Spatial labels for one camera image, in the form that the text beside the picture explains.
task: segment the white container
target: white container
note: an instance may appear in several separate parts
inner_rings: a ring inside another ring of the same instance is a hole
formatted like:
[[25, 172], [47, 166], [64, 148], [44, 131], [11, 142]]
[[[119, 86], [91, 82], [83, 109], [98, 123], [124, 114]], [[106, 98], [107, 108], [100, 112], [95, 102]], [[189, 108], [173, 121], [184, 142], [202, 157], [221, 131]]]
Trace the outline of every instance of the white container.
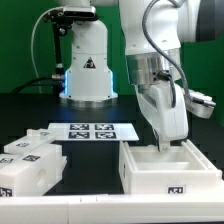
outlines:
[[14, 155], [23, 155], [28, 151], [32, 151], [45, 143], [51, 143], [56, 139], [56, 136], [49, 130], [27, 130], [27, 136], [24, 136], [6, 146], [4, 152]]
[[162, 152], [121, 142], [119, 173], [126, 194], [201, 193], [222, 182], [222, 172], [189, 140]]

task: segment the sticker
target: sticker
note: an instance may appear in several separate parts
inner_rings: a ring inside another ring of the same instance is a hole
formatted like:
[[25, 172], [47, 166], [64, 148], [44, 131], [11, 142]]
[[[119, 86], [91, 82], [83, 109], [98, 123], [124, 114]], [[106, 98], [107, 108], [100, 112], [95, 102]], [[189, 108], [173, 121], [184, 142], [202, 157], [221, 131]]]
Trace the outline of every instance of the sticker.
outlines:
[[32, 155], [29, 155], [29, 156], [23, 158], [23, 160], [28, 161], [28, 162], [35, 162], [38, 159], [40, 159], [40, 156], [32, 156]]
[[12, 190], [0, 187], [0, 197], [12, 197]]
[[70, 130], [89, 130], [88, 124], [71, 124]]
[[116, 139], [115, 132], [96, 132], [96, 139]]
[[125, 179], [125, 164], [124, 164], [123, 176], [124, 176], [124, 179]]
[[157, 103], [156, 101], [151, 97], [151, 96], [147, 96], [147, 101], [155, 108], [157, 109]]
[[96, 124], [95, 130], [111, 131], [111, 130], [114, 130], [114, 126], [112, 124]]
[[168, 187], [168, 194], [184, 194], [186, 192], [185, 186], [173, 186]]
[[93, 59], [91, 57], [86, 62], [84, 68], [92, 68], [92, 69], [95, 69], [96, 68], [96, 66], [95, 66], [95, 64], [93, 62]]
[[50, 133], [48, 133], [48, 132], [41, 132], [41, 133], [40, 133], [41, 136], [47, 136], [47, 135], [49, 135], [49, 134], [50, 134]]
[[88, 139], [90, 137], [89, 132], [69, 132], [69, 139]]
[[11, 163], [13, 160], [12, 158], [3, 158], [0, 160], [0, 163]]
[[16, 145], [16, 146], [21, 147], [21, 148], [25, 148], [25, 147], [27, 147], [28, 145], [29, 145], [29, 143], [21, 142], [21, 143], [19, 143], [19, 144]]

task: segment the blue light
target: blue light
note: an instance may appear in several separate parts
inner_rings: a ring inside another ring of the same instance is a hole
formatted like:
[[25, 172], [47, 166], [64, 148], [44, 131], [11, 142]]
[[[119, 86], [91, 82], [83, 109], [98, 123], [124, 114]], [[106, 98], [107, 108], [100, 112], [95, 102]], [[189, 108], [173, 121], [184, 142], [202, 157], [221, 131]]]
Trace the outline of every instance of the blue light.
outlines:
[[65, 95], [68, 94], [68, 71], [65, 72], [65, 90], [64, 90], [64, 94]]
[[110, 76], [111, 76], [111, 93], [113, 93], [113, 91], [114, 91], [114, 80], [113, 80], [114, 74], [113, 74], [113, 72], [110, 73]]

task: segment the open white box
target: open white box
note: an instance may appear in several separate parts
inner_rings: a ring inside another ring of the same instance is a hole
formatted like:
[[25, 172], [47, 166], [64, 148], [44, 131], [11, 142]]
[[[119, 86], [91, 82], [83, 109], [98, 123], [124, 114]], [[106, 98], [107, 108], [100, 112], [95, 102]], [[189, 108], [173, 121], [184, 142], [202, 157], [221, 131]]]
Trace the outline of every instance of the open white box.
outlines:
[[222, 183], [222, 171], [189, 140], [161, 152], [121, 142], [119, 173], [126, 194], [201, 193]]

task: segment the white box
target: white box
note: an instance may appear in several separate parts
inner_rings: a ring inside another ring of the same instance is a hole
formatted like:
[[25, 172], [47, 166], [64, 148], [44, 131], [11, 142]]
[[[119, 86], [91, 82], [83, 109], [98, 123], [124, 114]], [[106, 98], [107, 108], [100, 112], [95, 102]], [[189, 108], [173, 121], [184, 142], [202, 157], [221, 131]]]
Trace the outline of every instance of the white box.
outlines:
[[39, 130], [27, 130], [27, 136], [20, 138], [6, 146], [4, 146], [4, 152], [23, 155], [28, 151], [32, 151], [45, 143], [51, 143], [56, 139], [56, 136], [52, 134], [49, 130], [39, 129]]
[[222, 182], [222, 172], [189, 140], [162, 152], [121, 142], [119, 173], [126, 194], [201, 193]]
[[42, 196], [62, 179], [60, 145], [44, 144], [0, 169], [0, 196]]

